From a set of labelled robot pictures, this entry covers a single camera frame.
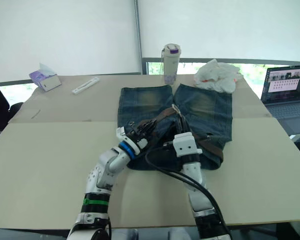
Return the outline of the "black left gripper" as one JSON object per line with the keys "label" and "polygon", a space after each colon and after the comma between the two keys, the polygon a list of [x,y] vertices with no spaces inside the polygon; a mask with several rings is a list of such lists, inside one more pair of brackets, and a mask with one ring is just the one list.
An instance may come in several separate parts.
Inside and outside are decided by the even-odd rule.
{"label": "black left gripper", "polygon": [[131,127],[127,137],[134,142],[139,142],[142,139],[149,141],[152,139],[152,132],[155,130],[156,124],[156,119],[144,119],[138,123],[137,127]]}

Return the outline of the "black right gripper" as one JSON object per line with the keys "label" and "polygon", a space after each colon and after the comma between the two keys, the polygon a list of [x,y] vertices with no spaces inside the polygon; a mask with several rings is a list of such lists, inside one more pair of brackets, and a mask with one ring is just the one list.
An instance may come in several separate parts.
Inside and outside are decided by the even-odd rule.
{"label": "black right gripper", "polygon": [[191,132],[189,123],[184,116],[177,115],[176,118],[175,135]]}

